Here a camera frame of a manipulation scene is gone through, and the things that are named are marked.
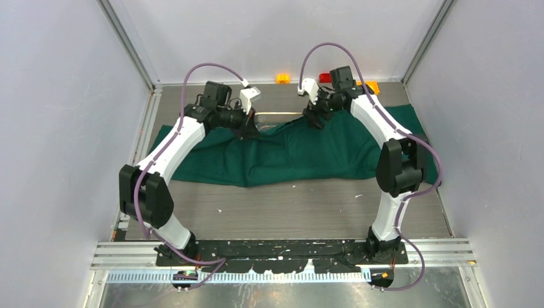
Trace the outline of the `green surgical cloth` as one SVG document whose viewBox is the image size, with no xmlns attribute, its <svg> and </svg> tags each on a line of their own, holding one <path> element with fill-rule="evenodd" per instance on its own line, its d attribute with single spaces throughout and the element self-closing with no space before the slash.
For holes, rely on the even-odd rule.
<svg viewBox="0 0 544 308">
<path fill-rule="evenodd" d="M 304 117 L 240 140 L 231 128 L 206 135 L 176 168 L 172 179 L 237 187 L 295 180 L 374 178 L 382 144 L 347 111 L 323 130 Z"/>
</svg>

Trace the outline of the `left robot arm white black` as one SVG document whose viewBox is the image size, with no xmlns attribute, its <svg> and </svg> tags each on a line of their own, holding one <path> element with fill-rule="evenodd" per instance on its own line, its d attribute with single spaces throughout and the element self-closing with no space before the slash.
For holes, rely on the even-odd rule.
<svg viewBox="0 0 544 308">
<path fill-rule="evenodd" d="M 208 81 L 194 103 L 182 113 L 160 144 L 134 166 L 119 172 L 119 201 L 123 214 L 141 222 L 172 247 L 172 257 L 182 266 L 196 260 L 194 234 L 174 215 L 168 184 L 190 151 L 216 128 L 234 131 L 241 139 L 259 136 L 252 104 L 261 97 L 255 86 L 244 84 L 231 105 L 232 88 Z"/>
</svg>

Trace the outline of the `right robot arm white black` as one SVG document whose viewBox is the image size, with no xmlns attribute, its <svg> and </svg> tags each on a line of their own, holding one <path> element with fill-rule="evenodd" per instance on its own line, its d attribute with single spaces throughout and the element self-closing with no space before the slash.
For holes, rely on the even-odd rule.
<svg viewBox="0 0 544 308">
<path fill-rule="evenodd" d="M 370 85 L 354 80 L 348 66 L 332 70 L 330 80 L 331 88 L 320 86 L 312 78 L 299 82 L 298 95 L 309 98 L 303 116 L 311 127 L 322 130 L 334 112 L 345 110 L 364 125 L 380 146 L 375 178 L 382 193 L 364 253 L 369 261 L 383 263 L 399 249 L 405 208 L 426 179 L 425 148 L 385 110 Z"/>
</svg>

